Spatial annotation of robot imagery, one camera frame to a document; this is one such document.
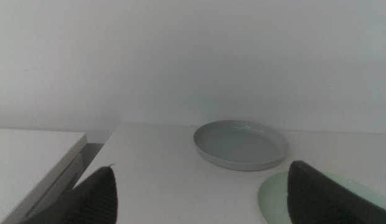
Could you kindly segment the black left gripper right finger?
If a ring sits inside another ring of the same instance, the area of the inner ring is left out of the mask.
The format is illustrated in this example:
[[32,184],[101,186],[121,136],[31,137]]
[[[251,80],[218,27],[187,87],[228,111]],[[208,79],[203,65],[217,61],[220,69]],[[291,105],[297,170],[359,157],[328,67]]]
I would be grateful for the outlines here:
[[348,190],[303,161],[289,166],[287,207],[292,223],[386,224],[386,209]]

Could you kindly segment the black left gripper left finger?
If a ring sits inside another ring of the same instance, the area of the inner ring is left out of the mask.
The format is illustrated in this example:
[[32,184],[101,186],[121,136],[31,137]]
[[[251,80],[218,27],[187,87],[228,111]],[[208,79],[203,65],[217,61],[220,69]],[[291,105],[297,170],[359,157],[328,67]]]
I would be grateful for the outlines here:
[[115,224],[117,217],[116,179],[105,166],[22,224]]

